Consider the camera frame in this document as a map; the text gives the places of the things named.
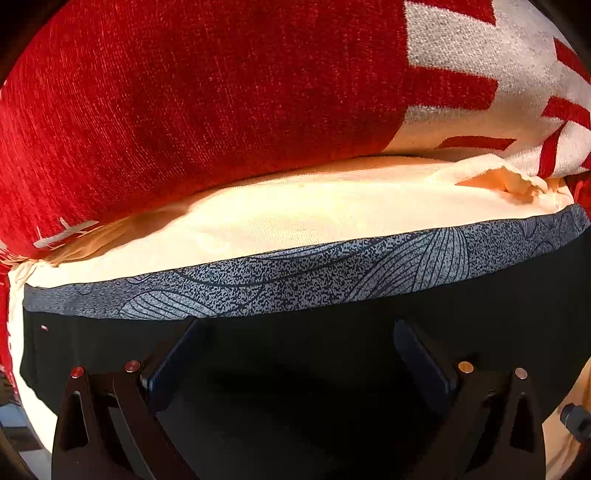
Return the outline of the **cream patterned seat cushion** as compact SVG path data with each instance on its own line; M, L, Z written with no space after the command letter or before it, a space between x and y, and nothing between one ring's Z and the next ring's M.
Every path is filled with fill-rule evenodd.
M39 444L28 462L42 478L55 479L57 416L21 374L26 286L107 281L300 247L527 219L575 204L563 180L543 179L494 154L458 162L368 157L196 194L101 227L47 259L27 261L9 275L8 327L22 413ZM576 457L559 412L569 403L589 405L589 364L590 354L543 422L548 459L542 479L560 477Z

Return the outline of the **red blanket with white characters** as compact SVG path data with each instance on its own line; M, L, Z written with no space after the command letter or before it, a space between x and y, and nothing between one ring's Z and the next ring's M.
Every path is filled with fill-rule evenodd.
M1 87L1 290L238 182L485 154L588 216L590 74L527 1L68 1Z

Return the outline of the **black pants with patterned waistband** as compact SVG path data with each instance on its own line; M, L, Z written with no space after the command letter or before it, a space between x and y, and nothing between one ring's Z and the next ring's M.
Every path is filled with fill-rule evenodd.
M479 370L527 373L543 422L590 354L579 205L55 287L26 286L21 374L58 414L122 321L197 318L157 418L193 479L412 479L411 322Z

